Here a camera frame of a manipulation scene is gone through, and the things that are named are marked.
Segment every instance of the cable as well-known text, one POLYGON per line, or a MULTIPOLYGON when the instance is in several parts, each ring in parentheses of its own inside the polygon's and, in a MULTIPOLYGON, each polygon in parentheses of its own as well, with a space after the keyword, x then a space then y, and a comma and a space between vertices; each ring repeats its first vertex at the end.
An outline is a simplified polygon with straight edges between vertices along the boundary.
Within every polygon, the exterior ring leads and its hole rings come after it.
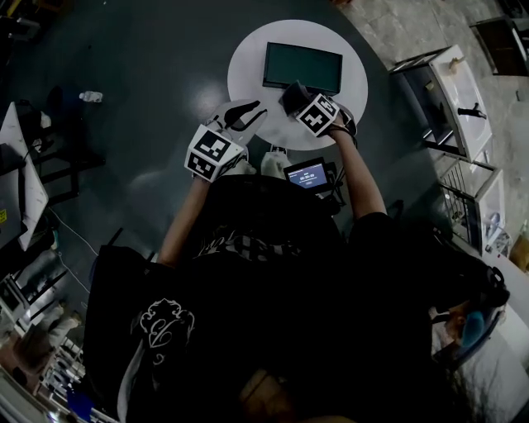
POLYGON ((74 272, 72 272, 72 270, 66 264, 64 264, 63 254, 60 251, 58 253, 58 256, 64 268, 69 271, 69 274, 71 274, 74 277, 74 279, 79 283, 79 285, 81 285, 84 288, 86 292, 90 293, 90 290, 84 286, 84 284, 77 278, 77 276, 75 276, 74 272))
POLYGON ((96 253, 96 250, 94 250, 94 249, 92 248, 92 246, 89 244, 88 241, 86 241, 86 240, 85 240, 80 234, 78 234, 76 231, 74 231, 72 228, 70 228, 68 225, 66 225, 66 224, 60 219, 60 217, 57 215, 57 213, 55 213, 55 212, 53 211, 53 209, 52 209, 51 207, 49 207, 49 209, 50 209, 51 212, 55 215, 55 217, 56 217, 57 219, 59 219, 59 222, 60 222, 60 223, 62 223, 64 226, 66 226, 68 229, 70 229, 73 233, 75 233, 76 236, 78 236, 78 237, 79 237, 79 238, 80 238, 80 239, 81 239, 81 240, 82 240, 82 241, 83 241, 83 242, 84 242, 84 243, 85 243, 85 244, 86 244, 86 245, 92 250, 92 252, 93 252, 95 255, 99 256, 99 254, 96 253))

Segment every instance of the sink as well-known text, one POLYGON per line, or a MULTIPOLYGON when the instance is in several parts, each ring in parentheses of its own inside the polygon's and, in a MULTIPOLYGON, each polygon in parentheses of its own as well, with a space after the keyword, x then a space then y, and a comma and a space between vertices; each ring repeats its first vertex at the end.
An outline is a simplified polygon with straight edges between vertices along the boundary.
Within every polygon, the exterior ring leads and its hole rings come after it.
POLYGON ((456 136, 459 136, 465 145, 467 158, 474 160, 492 137, 492 131, 488 119, 457 114, 458 108, 471 109, 474 108, 475 103, 479 104, 481 112, 487 114, 474 75, 466 60, 455 66, 457 69, 455 74, 450 71, 450 62, 454 58, 463 57, 465 55, 461 48, 453 45, 431 60, 429 65, 450 106, 451 115, 459 132, 456 136))

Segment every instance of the black shirt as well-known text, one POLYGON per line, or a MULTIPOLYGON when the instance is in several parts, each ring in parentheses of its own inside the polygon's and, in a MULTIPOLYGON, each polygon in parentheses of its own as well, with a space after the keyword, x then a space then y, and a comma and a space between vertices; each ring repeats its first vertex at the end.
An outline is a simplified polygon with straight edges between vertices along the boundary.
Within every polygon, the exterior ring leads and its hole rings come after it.
POLYGON ((177 269, 102 247, 85 331, 87 375, 115 416, 142 342, 127 421, 233 418, 259 368, 288 381, 307 417, 376 421, 402 405, 400 385, 420 383, 415 369, 430 359, 411 263, 384 214, 359 219, 346 245, 302 188, 221 178, 177 269), (376 405, 381 397, 388 408, 376 405))

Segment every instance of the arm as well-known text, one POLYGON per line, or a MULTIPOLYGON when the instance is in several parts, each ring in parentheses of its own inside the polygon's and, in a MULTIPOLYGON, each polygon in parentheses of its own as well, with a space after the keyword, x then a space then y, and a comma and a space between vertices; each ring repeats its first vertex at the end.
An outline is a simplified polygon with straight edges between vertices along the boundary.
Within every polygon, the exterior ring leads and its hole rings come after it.
POLYGON ((158 263, 171 268, 176 267, 189 232, 204 206, 210 185, 202 178, 193 180, 189 194, 165 236, 158 263))
MULTIPOLYGON (((338 124, 343 124, 340 115, 338 124)), ((353 144, 351 136, 344 131, 331 130, 331 137, 338 144, 341 161, 346 172, 347 187, 355 219, 370 213, 386 213, 384 200, 369 169, 353 144)))

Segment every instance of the screen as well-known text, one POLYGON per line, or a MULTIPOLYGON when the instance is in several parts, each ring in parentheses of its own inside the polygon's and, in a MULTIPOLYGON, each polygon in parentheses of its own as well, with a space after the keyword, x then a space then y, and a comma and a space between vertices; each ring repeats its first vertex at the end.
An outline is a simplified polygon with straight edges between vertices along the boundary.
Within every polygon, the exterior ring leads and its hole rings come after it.
POLYGON ((327 183, 327 177, 325 175, 325 169, 323 164, 318 163, 313 166, 308 166, 300 170, 294 170, 288 173, 288 179, 290 182, 299 185, 304 188, 313 188, 318 185, 327 183))
POLYGON ((340 92, 340 55, 296 45, 270 43, 267 59, 264 79, 268 83, 284 83, 288 86, 299 81, 307 88, 340 92))

